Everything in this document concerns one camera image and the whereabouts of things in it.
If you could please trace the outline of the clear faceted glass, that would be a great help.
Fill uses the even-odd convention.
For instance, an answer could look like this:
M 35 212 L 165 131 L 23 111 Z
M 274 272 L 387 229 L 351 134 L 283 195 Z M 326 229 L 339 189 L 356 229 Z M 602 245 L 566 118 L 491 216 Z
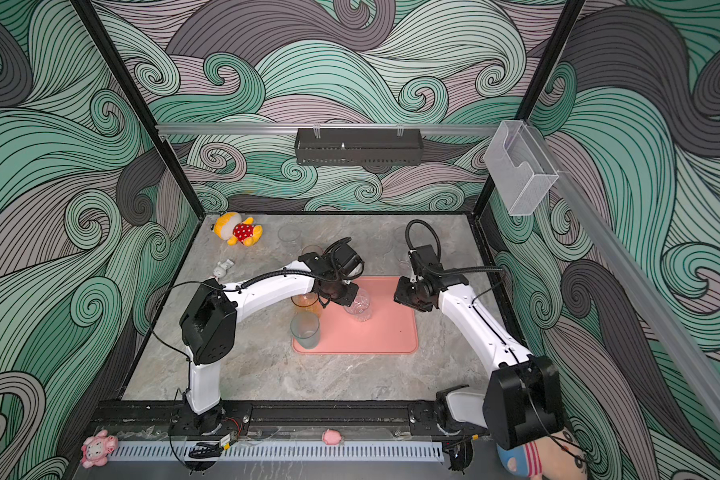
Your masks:
M 298 226 L 284 225 L 277 232 L 280 244 L 287 249 L 296 249 L 301 246 L 302 232 Z
M 370 320 L 373 316 L 370 294 L 364 288 L 358 288 L 352 304 L 345 306 L 344 311 L 358 322 Z

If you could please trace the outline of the yellow plastic tumbler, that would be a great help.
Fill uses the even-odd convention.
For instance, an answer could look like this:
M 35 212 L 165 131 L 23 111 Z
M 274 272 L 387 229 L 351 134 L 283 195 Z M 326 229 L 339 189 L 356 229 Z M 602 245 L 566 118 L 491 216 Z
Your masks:
M 320 303 L 319 296 L 314 292 L 294 295 L 290 300 L 299 312 L 312 313 L 317 317 L 320 317 L 324 312 L 324 307 Z

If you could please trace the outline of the green textured plastic tumbler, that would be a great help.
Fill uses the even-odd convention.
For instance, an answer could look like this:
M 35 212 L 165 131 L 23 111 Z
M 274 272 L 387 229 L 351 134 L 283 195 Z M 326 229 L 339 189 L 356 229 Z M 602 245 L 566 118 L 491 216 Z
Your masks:
M 314 349 L 320 341 L 320 319 L 311 312 L 299 312 L 291 320 L 293 339 L 306 350 Z

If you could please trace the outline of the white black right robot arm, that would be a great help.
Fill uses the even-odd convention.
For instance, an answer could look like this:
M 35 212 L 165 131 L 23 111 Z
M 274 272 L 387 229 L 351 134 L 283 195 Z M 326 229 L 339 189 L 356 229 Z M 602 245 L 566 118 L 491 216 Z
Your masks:
M 438 309 L 461 332 L 489 379 L 484 392 L 458 386 L 438 393 L 442 428 L 451 433 L 468 425 L 479 427 L 506 450 L 561 431 L 565 414 L 559 370 L 548 357 L 533 354 L 516 340 L 481 303 L 465 277 L 490 269 L 444 268 L 438 236 L 432 244 L 413 244 L 411 230 L 416 225 L 435 232 L 420 219 L 406 225 L 412 275 L 398 280 L 394 301 L 419 312 Z

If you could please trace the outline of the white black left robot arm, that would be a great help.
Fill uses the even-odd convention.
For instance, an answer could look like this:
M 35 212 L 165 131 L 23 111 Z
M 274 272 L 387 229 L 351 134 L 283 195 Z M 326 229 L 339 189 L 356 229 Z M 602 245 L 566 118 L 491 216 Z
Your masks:
M 297 295 L 314 293 L 323 303 L 350 306 L 365 261 L 344 237 L 319 254 L 307 252 L 289 264 L 242 282 L 199 284 L 179 326 L 189 358 L 182 419 L 192 435 L 218 431 L 224 418 L 221 361 L 231 352 L 237 324 L 250 315 Z

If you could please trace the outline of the pink plastic tray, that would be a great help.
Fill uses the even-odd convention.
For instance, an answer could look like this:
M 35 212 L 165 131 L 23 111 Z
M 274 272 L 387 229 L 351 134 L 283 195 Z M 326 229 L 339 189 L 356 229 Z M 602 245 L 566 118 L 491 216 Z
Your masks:
M 413 309 L 393 300 L 399 278 L 361 277 L 359 286 L 370 294 L 371 317 L 356 320 L 343 307 L 331 303 L 319 314 L 319 339 L 312 349 L 292 339 L 295 352 L 304 355 L 405 355 L 419 346 Z

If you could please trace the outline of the clear upturned glass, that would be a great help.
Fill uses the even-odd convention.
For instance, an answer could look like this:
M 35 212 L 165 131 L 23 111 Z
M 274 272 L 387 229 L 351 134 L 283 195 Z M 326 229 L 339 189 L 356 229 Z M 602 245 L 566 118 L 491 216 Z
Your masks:
M 405 246 L 398 246 L 393 250 L 393 257 L 400 276 L 409 277 L 411 275 L 411 264 L 409 259 L 409 250 Z
M 405 231 L 406 231 L 405 225 L 400 225 L 400 226 L 393 228 L 392 244 L 394 247 L 399 247 L 399 246 L 402 246 L 403 248 L 407 247 L 407 241 L 405 239 Z

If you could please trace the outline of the pink plastic cup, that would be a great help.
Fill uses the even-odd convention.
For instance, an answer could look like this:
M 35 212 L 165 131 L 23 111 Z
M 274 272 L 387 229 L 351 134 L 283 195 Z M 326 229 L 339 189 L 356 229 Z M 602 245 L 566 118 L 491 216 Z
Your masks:
M 302 255 L 309 255 L 309 256 L 312 256 L 312 257 L 314 257 L 314 256 L 319 257 L 319 256 L 322 256 L 322 255 L 324 254 L 324 252 L 325 252 L 325 250 L 324 250 L 324 248 L 323 248 L 322 246 L 317 245 L 317 244 L 309 244 L 309 245 L 306 245 L 306 246 L 302 249 L 301 254 L 302 254 Z

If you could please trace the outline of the yellow plush duck toy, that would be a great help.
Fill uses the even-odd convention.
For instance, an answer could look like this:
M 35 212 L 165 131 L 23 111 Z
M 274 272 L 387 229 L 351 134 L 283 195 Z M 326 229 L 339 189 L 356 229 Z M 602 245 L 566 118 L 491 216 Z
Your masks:
M 213 232 L 228 245 L 255 245 L 263 235 L 263 227 L 253 217 L 244 219 L 238 212 L 221 215 L 213 225 Z

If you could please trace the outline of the small pink pig toy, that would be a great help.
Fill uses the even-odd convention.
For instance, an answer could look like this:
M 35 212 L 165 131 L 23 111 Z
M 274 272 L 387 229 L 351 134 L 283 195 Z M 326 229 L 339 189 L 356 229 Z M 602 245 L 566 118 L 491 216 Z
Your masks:
M 326 429 L 322 434 L 321 440 L 325 445 L 335 446 L 343 442 L 343 436 L 337 430 Z

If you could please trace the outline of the pig plush striped shirt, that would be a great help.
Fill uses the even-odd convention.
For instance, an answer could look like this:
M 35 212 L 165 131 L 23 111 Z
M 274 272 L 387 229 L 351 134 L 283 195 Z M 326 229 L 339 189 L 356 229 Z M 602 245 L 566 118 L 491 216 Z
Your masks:
M 525 479 L 586 479 L 587 466 L 577 446 L 543 438 L 509 450 L 496 446 L 501 465 Z

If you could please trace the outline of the pink kitty plush toy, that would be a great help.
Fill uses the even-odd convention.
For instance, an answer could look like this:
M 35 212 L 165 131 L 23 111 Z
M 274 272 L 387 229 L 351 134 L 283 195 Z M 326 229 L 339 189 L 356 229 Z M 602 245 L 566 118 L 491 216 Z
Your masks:
M 84 469 L 102 467 L 109 461 L 109 456 L 118 448 L 119 440 L 107 430 L 101 430 L 88 437 L 82 447 L 81 465 Z

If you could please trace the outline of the black wall shelf basket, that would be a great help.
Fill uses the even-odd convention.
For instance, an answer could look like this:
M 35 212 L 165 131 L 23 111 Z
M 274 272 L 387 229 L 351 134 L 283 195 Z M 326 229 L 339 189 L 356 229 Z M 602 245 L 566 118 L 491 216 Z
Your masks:
M 301 128 L 294 149 L 306 166 L 417 165 L 424 142 L 418 129 Z

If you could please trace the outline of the clear acrylic wall box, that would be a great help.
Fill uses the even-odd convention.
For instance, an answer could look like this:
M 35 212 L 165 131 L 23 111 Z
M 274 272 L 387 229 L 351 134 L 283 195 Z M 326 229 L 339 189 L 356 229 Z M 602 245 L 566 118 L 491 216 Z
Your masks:
M 522 120 L 502 121 L 484 162 L 510 216 L 530 216 L 559 178 L 541 132 Z

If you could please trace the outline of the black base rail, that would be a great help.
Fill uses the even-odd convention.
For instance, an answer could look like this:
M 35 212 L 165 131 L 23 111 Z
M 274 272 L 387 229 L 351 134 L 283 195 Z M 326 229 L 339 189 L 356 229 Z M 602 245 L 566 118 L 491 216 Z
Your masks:
M 365 427 L 441 439 L 487 434 L 483 427 L 448 420 L 443 404 L 433 400 L 224 400 L 204 414 L 194 413 L 181 399 L 113 400 L 101 402 L 90 423 L 91 429 L 116 433 L 146 430 L 189 437 Z

